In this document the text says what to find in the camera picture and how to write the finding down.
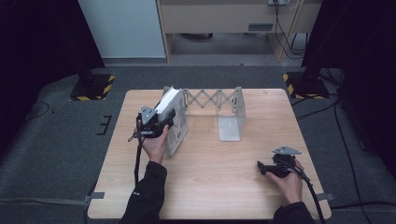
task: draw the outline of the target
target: white cabinet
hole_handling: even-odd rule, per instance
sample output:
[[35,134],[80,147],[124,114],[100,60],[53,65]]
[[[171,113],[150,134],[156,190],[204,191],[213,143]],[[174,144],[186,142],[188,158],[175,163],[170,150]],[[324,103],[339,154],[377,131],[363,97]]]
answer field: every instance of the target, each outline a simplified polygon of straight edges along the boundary
[[165,58],[155,0],[78,0],[102,58]]

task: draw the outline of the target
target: black cable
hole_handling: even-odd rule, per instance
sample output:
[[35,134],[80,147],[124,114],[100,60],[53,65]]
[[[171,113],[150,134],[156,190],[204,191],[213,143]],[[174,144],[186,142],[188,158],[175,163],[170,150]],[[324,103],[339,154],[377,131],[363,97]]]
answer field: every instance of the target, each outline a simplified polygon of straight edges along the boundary
[[303,178],[303,180],[305,181],[306,185],[307,185],[308,188],[309,188],[309,191],[310,191],[311,194],[312,194],[312,197],[314,198],[314,203],[315,203],[315,206],[316,206],[317,209],[318,209],[318,214],[319,214],[320,222],[321,222],[322,224],[325,224],[326,221],[324,220],[323,213],[322,213],[321,208],[320,208],[320,204],[319,204],[319,201],[318,201],[317,194],[315,193],[314,188],[312,187],[311,182],[309,182],[306,178]]
[[320,110],[313,111],[313,112],[310,112],[308,114],[301,115],[300,117],[297,117],[297,120],[305,119],[305,118],[307,118],[309,116],[315,115],[315,114],[320,113],[320,112],[325,111],[325,110],[328,110],[328,109],[332,108],[334,105],[336,105],[339,100],[340,100],[340,98],[338,98],[335,102],[331,103],[330,105],[328,105],[328,106],[326,106],[326,107],[324,107],[324,108],[322,108]]
[[277,26],[279,26],[279,28],[280,28],[280,30],[281,30],[283,36],[285,36],[286,44],[288,45],[288,47],[289,47],[289,49],[291,50],[291,52],[292,52],[294,55],[297,55],[297,56],[300,56],[300,55],[301,55],[301,53],[296,53],[296,52],[294,52],[294,51],[292,50],[292,48],[290,47],[289,40],[288,40],[288,38],[286,37],[286,34],[285,34],[285,32],[283,31],[282,26],[281,26],[280,23],[279,23],[279,17],[278,17],[279,8],[278,8],[278,2],[277,2],[276,0],[275,0],[275,11],[276,11],[275,37],[276,37],[277,42],[278,42],[279,45],[282,47],[283,51],[285,52],[286,56],[287,56],[289,59],[292,59],[292,60],[302,59],[303,57],[298,57],[298,58],[292,58],[292,57],[290,57],[289,54],[287,53],[286,49],[285,49],[285,46],[280,42],[280,40],[279,40],[279,38],[278,38],[278,36],[277,36]]
[[46,106],[47,106],[46,111],[44,111],[44,112],[41,113],[40,115],[32,116],[32,117],[31,117],[30,114],[29,114],[29,115],[26,117],[26,120],[40,118],[41,116],[43,116],[43,115],[47,114],[47,112],[49,112],[49,110],[50,110],[50,105],[49,105],[49,104],[47,104],[47,103],[45,103],[45,102],[40,102],[40,101],[35,102],[35,105],[38,105],[38,104],[46,105]]
[[136,187],[137,182],[139,182],[139,166],[140,166],[140,155],[142,154],[142,137],[141,134],[137,137],[138,146],[136,151],[136,163],[134,164],[134,186]]
[[308,38],[309,38],[309,33],[305,34],[305,50],[308,47]]
[[356,193],[357,193],[358,201],[359,201],[359,207],[361,208],[361,211],[363,212],[363,215],[366,218],[367,222],[371,224],[372,222],[371,222],[370,218],[367,216],[366,210],[364,209],[364,205],[363,205],[363,203],[361,201],[361,191],[359,189],[358,180],[357,180],[356,173],[355,173],[355,168],[353,166],[352,159],[351,159],[350,153],[349,153],[349,149],[347,147],[347,142],[346,142],[346,139],[344,137],[344,133],[343,133],[343,130],[341,129],[340,121],[339,121],[338,116],[337,116],[337,110],[336,110],[337,104],[338,104],[338,100],[333,105],[335,121],[337,122],[337,127],[338,127],[338,130],[339,130],[340,134],[341,134],[341,138],[343,140],[344,148],[346,150],[347,158],[348,158],[348,161],[349,161],[350,169],[352,171],[353,181],[354,181],[354,184],[355,184],[355,189],[356,189]]
[[[338,95],[338,93],[329,93],[328,95]],[[317,97],[317,96],[322,96],[322,95],[321,95],[321,94],[311,95],[311,97]],[[304,98],[304,99],[301,99],[301,100],[299,100],[299,101],[294,102],[293,104],[291,104],[291,106],[297,105],[297,104],[299,104],[300,102],[305,101],[305,100],[309,100],[309,99],[312,99],[312,98]]]
[[323,80],[328,81],[329,83],[331,83],[331,84],[333,84],[333,85],[337,85],[336,83],[334,83],[334,80],[332,80],[332,79],[329,78],[329,77],[325,77],[325,76],[323,76],[322,74],[319,74],[318,76],[321,77]]
[[388,206],[396,206],[396,203],[388,203],[388,202],[362,202],[362,203],[351,203],[351,204],[346,204],[346,205],[339,205],[339,206],[333,206],[330,207],[332,210],[337,210],[337,209],[344,209],[348,207],[357,207],[362,205],[388,205]]
[[297,51],[302,51],[302,52],[298,52],[298,53],[303,54],[305,52],[305,49],[295,49],[294,46],[293,46],[294,42],[296,40],[296,37],[297,37],[297,34],[294,34],[293,39],[291,40],[291,49],[292,50],[297,50]]
[[341,68],[339,68],[338,70],[340,70],[340,72],[341,72],[340,83],[344,83],[344,79],[346,77],[346,72]]
[[329,76],[329,79],[331,81],[331,83],[335,86],[341,86],[342,81],[338,81],[333,75],[332,72],[330,71],[330,69],[328,68],[322,68],[322,70]]

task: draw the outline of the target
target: black tripod base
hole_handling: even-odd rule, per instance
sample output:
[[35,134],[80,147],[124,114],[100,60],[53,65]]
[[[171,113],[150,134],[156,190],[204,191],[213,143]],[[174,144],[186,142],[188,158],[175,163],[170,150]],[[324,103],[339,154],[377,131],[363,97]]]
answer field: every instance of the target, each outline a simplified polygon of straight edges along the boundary
[[107,97],[115,76],[109,74],[92,75],[94,82],[86,87],[79,79],[75,88],[70,93],[72,101],[103,100]]
[[291,98],[329,98],[329,91],[322,80],[316,79],[307,84],[303,82],[303,74],[304,72],[288,72],[283,75]]

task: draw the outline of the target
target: person's right hand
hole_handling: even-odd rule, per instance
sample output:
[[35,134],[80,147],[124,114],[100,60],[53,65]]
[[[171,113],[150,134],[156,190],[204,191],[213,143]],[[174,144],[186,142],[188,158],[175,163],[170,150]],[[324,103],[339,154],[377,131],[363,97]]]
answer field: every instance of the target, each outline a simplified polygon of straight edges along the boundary
[[[301,168],[304,167],[300,164],[299,161],[296,161],[296,166]],[[271,172],[267,172],[266,175],[272,181],[274,181],[277,187],[282,191],[288,203],[297,203],[303,201],[303,181],[299,175],[295,172],[290,172],[285,178],[279,178]]]
[[143,149],[148,154],[150,161],[157,162],[158,164],[163,163],[163,154],[165,152],[165,141],[169,134],[169,125],[163,127],[163,134],[156,138],[144,138]]

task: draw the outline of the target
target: black sleeve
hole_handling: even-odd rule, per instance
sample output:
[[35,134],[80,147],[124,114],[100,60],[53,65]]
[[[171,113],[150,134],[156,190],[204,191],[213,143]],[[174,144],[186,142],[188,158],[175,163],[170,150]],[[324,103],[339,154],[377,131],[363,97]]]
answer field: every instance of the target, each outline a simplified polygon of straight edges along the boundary
[[274,224],[315,224],[305,203],[280,206],[274,214]]
[[134,188],[120,224],[160,223],[166,175],[165,167],[148,162],[145,177]]

